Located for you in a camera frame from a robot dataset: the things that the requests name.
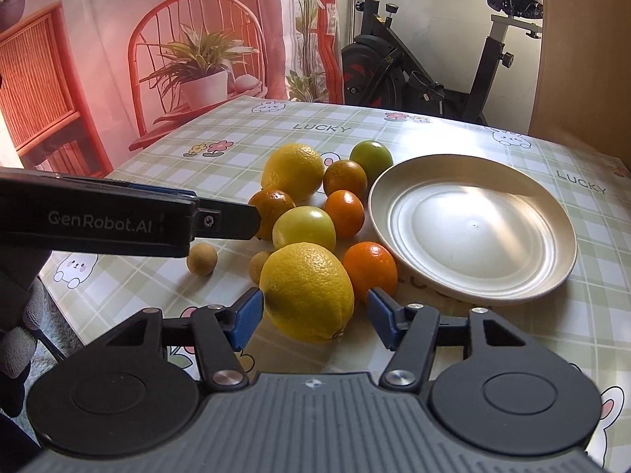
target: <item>white flower pot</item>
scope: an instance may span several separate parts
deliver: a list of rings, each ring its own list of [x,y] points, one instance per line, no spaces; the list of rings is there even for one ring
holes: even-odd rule
[[[219,71],[198,80],[180,84],[182,95],[191,110],[228,99],[228,72]]]

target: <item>purple flower pot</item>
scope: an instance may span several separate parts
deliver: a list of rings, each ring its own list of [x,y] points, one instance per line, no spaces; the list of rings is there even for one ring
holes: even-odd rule
[[[0,33],[22,19],[25,3],[26,0],[3,0],[0,2]]]

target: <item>exercise bike seat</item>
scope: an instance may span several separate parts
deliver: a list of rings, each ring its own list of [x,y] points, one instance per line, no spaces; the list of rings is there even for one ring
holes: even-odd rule
[[[511,17],[543,19],[543,0],[487,0],[487,4]]]

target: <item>plate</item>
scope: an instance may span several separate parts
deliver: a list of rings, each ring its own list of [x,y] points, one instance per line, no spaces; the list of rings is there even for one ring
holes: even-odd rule
[[[457,154],[412,158],[368,196],[382,242],[436,291],[499,306],[552,291],[576,262],[567,213],[539,183],[506,165]]]

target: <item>checkered tablecloth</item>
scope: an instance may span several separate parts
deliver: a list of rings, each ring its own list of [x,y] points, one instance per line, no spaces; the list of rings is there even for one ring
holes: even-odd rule
[[[631,175],[619,160],[443,119],[327,104],[261,103],[242,97],[162,138],[112,177],[247,202],[260,190],[261,171],[274,148],[306,143],[330,163],[348,158],[352,147],[366,139],[387,145],[395,162],[460,153],[513,166],[563,205],[579,244],[579,257],[568,281],[543,299],[497,308],[497,312],[596,382],[603,392],[604,410],[590,453],[601,463],[606,460],[612,471],[625,471],[631,465],[631,406],[621,398],[631,393]],[[323,202],[320,193],[311,201]],[[376,238],[367,219],[355,241]],[[271,249],[269,243],[256,239],[211,243],[219,252],[219,263],[207,279],[191,275],[184,259],[69,257],[61,252],[53,254],[42,276],[65,317],[88,343],[147,306],[161,308],[166,317],[179,317],[193,306],[230,305],[252,286],[247,275],[250,258]],[[343,254],[350,244],[340,243],[337,253]],[[73,260],[84,265],[76,276],[67,266]],[[402,303],[421,300],[448,315],[465,315],[471,308],[437,294],[403,267],[396,298]],[[241,360],[252,371],[361,369],[374,375],[383,371],[391,356],[370,327],[363,307],[357,308],[342,338],[319,345],[289,340],[264,319],[245,352]],[[196,374],[187,350],[171,353],[173,362]],[[433,374],[460,355],[461,350],[443,350]]]

